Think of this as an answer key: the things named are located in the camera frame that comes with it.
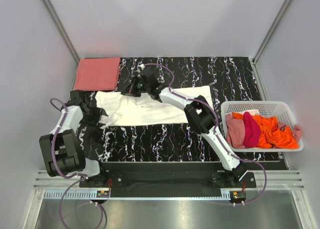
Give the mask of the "white t shirt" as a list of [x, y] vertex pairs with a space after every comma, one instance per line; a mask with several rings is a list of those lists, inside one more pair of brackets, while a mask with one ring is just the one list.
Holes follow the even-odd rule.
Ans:
[[186, 124], [183, 110], [170, 104], [153, 100], [147, 93], [140, 97], [122, 95], [120, 92], [97, 92], [96, 106], [105, 110], [101, 117], [105, 126], [149, 126], [159, 124]]

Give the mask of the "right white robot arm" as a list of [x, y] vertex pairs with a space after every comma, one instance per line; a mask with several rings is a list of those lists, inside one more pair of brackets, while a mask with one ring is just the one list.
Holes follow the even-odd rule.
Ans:
[[158, 82], [150, 69], [144, 69], [138, 76], [133, 77], [121, 92], [124, 96], [136, 98], [143, 93], [148, 94], [154, 101], [184, 111], [191, 130], [201, 135], [220, 159], [228, 184], [236, 188], [244, 183], [248, 169], [223, 138], [218, 127], [218, 117], [204, 96], [189, 96], [172, 89], [170, 85], [165, 86]]

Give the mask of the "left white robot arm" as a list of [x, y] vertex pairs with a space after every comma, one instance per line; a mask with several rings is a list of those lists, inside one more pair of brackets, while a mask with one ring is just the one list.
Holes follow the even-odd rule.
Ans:
[[108, 114], [103, 108], [91, 106], [89, 98], [82, 90], [70, 92], [70, 100], [61, 104], [61, 116], [54, 129], [39, 138], [39, 145], [47, 174], [71, 179], [80, 176], [89, 185], [103, 187], [108, 182], [108, 173], [101, 162], [86, 158], [81, 141], [76, 136], [80, 124], [101, 128], [102, 117]]

